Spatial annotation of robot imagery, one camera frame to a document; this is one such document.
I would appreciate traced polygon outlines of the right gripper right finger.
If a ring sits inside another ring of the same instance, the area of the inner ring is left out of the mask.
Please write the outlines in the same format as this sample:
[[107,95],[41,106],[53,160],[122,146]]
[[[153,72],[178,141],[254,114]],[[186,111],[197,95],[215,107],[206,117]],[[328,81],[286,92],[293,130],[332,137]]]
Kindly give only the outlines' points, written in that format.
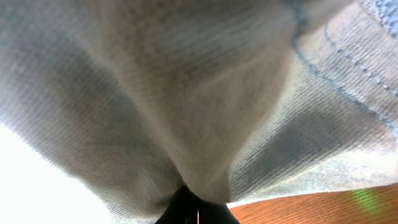
[[199,224],[239,224],[226,204],[200,202]]

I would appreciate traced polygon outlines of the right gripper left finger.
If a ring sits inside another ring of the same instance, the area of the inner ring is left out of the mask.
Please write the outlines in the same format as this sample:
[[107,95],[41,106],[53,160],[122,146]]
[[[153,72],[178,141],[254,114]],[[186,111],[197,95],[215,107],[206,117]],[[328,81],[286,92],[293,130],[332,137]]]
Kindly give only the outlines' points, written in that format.
[[198,198],[187,186],[179,188],[155,224],[197,224]]

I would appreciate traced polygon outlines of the light blue t-shirt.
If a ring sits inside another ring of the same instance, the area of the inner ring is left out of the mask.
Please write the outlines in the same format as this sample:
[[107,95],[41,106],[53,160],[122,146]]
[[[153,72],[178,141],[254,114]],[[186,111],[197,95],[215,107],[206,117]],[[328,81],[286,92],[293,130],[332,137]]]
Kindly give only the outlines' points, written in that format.
[[396,1],[1,2],[2,223],[396,182]]

